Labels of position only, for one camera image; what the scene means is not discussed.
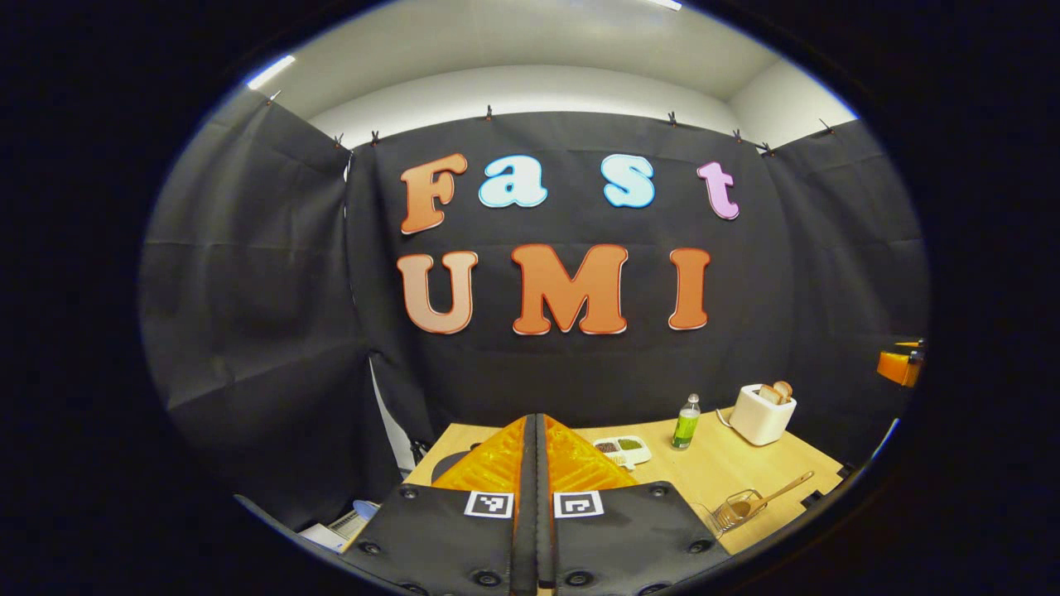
white wall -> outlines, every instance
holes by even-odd
[[[463,118],[523,111],[600,111],[667,120],[730,134],[736,117],[697,91],[597,68],[502,66],[418,78],[329,109],[310,123],[352,147],[379,137]]]
[[[778,147],[825,127],[858,117],[820,83],[788,60],[762,71],[728,104],[740,122],[740,135]]]

green bottle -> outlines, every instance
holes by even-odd
[[[677,428],[673,432],[673,446],[677,449],[688,449],[692,442],[692,434],[695,433],[695,424],[700,421],[700,396],[692,393],[688,396],[688,402],[677,414]]]

wooden table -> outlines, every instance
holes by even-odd
[[[731,409],[723,409],[722,415],[728,419]],[[768,507],[746,524],[722,534],[720,542],[734,555],[801,514],[806,508],[800,502],[814,490],[827,494],[842,479],[837,474],[842,466],[837,461],[791,433],[785,432],[776,442],[755,446],[732,428],[724,426],[713,411],[705,411],[700,417],[692,444],[678,451],[670,446],[676,423],[674,418],[575,431],[589,441],[621,435],[640,437],[651,450],[652,458],[638,463],[632,472],[633,477],[641,484],[656,480],[673,484],[701,519],[731,494],[753,488],[765,496],[802,473],[814,472],[812,478],[770,502]],[[499,428],[493,426],[450,424],[405,481],[429,486],[431,471],[439,460],[467,451],[472,443],[482,442],[497,431]]]

